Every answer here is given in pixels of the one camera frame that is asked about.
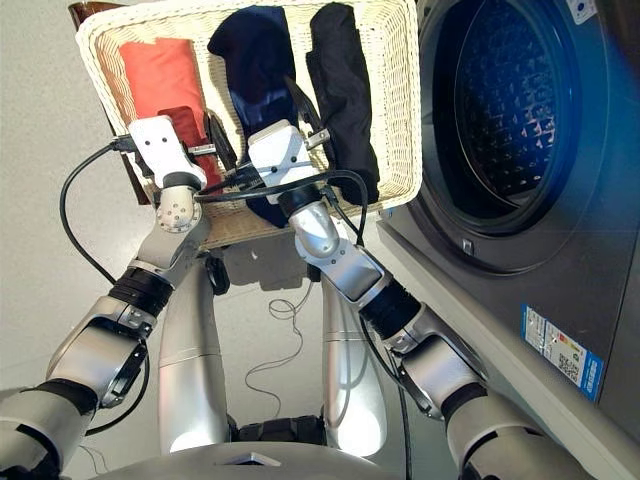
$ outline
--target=laundry basket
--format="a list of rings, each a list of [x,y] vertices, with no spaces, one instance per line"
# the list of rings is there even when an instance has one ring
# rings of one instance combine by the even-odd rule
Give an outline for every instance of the laundry basket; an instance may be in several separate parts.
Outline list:
[[[318,0],[169,0],[101,12],[80,27],[76,39],[91,81],[116,134],[127,133],[135,120],[133,98],[119,47],[126,42],[151,43],[156,38],[193,41],[195,60],[207,109],[221,120],[232,146],[242,153],[240,120],[227,88],[224,60],[210,54],[207,43],[222,21],[235,10],[250,5],[281,6],[285,10],[296,67],[296,82],[317,103],[306,67],[311,50],[309,22],[329,2]],[[379,201],[370,211],[411,200],[422,179],[420,143],[420,92],[417,21],[414,0],[363,0],[344,2],[354,8],[356,23],[369,72],[373,119],[371,143],[380,170]],[[324,170],[327,160],[321,148],[312,161]],[[153,183],[134,165],[148,195]],[[359,207],[344,201],[347,214]],[[209,204],[206,214],[212,230],[205,248],[273,235],[281,230],[251,212],[244,202]]]

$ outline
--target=washing machine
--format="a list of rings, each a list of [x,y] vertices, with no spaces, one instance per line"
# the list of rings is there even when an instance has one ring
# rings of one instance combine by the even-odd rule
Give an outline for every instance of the washing machine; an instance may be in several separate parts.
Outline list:
[[[423,183],[386,221],[640,441],[640,2],[419,10]]]

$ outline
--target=black cloth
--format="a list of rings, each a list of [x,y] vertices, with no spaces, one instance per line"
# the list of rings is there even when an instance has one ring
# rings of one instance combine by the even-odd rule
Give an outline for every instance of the black cloth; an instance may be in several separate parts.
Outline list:
[[[356,29],[353,8],[341,3],[322,7],[311,19],[313,49],[307,68],[316,92],[320,117],[331,134],[336,169],[362,176],[368,203],[378,200],[378,161],[371,140],[371,89]],[[361,205],[360,190],[351,180],[334,179],[349,203]]]
[[[284,9],[251,6],[234,12],[214,32],[207,49],[225,60],[245,141],[283,118],[298,125],[298,110],[284,80],[296,78]],[[247,206],[277,227],[287,224],[279,207],[264,198],[247,200]]]

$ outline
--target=sticker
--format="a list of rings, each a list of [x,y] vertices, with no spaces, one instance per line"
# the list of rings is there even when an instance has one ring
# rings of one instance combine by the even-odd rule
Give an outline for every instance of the sticker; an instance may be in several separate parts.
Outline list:
[[[567,6],[576,25],[583,24],[598,13],[595,0],[567,0]]]
[[[522,305],[521,336],[595,401],[602,376],[602,360],[566,335],[528,305]]]

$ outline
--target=orange towel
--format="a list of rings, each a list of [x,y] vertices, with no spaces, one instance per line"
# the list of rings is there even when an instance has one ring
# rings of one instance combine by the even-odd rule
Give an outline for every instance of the orange towel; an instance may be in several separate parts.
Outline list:
[[[198,74],[193,59],[191,40],[182,38],[157,38],[156,43],[129,42],[120,46],[125,73],[133,96],[138,118],[154,117],[160,111],[175,111],[187,107],[191,116],[173,118],[178,138],[192,147],[207,143],[204,131],[204,102],[200,93]],[[198,162],[205,166],[207,183],[220,179],[215,160],[203,158]]]

